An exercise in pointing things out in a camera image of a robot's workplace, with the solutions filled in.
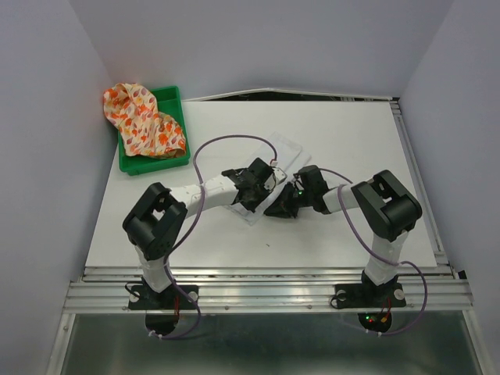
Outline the white skirt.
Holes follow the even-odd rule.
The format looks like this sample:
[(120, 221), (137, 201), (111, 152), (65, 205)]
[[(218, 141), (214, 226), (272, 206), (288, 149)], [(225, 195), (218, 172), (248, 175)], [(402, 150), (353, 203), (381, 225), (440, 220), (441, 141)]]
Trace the white skirt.
[(264, 211), (276, 201), (283, 191), (284, 185), (287, 182), (291, 182), (293, 174), (303, 166), (306, 166), (311, 159), (311, 155), (301, 144), (286, 138), (283, 134), (274, 132), (267, 140), (277, 150), (277, 167), (286, 174), (287, 178), (273, 189), (270, 195), (257, 207), (255, 212), (248, 211), (241, 203), (225, 206), (226, 210), (232, 212), (250, 226), (255, 224), (264, 215)]

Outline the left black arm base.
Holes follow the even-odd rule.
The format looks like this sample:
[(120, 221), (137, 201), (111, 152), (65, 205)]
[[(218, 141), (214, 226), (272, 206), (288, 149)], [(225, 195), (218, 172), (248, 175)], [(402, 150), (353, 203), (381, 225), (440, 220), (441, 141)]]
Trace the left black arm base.
[[(138, 282), (125, 284), (124, 288), (129, 294), (127, 308), (131, 311), (146, 311), (145, 328), (150, 337), (160, 340), (181, 339), (198, 327), (201, 320), (198, 286), (181, 285), (183, 292), (169, 286), (161, 293), (154, 292), (147, 284)], [(186, 311), (196, 311), (196, 321), (189, 328), (181, 328), (180, 314)]]

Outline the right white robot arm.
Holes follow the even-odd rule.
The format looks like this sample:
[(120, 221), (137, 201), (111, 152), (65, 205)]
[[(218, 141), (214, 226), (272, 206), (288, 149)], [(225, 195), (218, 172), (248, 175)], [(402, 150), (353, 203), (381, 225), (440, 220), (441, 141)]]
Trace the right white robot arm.
[[(388, 295), (387, 285), (396, 281), (396, 269), (402, 246), (423, 210), (413, 194), (390, 171), (383, 170), (368, 181), (353, 184), (347, 177), (334, 173), (346, 183), (329, 187), (323, 178), (326, 170), (318, 166), (305, 166), (286, 183), (277, 199), (264, 211), (265, 216), (296, 218), (298, 211), (311, 208), (323, 215), (344, 214), (356, 239), (370, 254), (359, 286), (360, 298), (376, 305)], [(368, 245), (356, 230), (350, 209), (360, 209), (373, 232)]]

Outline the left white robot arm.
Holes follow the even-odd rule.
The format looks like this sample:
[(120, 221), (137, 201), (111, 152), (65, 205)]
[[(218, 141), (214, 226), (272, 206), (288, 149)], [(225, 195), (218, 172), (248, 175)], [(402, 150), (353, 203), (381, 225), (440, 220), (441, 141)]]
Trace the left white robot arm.
[(151, 184), (122, 224), (139, 256), (147, 299), (158, 308), (173, 301), (169, 256), (186, 219), (193, 216), (197, 223), (203, 211), (231, 205), (256, 213), (286, 178), (281, 168), (257, 158), (248, 167), (225, 170), (199, 184), (175, 188)]

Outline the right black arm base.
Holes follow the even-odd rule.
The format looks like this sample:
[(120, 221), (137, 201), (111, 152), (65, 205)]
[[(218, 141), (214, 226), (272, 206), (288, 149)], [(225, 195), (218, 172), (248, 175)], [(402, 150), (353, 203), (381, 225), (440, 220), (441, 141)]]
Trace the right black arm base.
[(336, 284), (330, 297), (333, 309), (358, 309), (361, 326), (369, 332), (386, 334), (392, 324), (392, 310), (406, 307), (399, 283), (390, 286)]

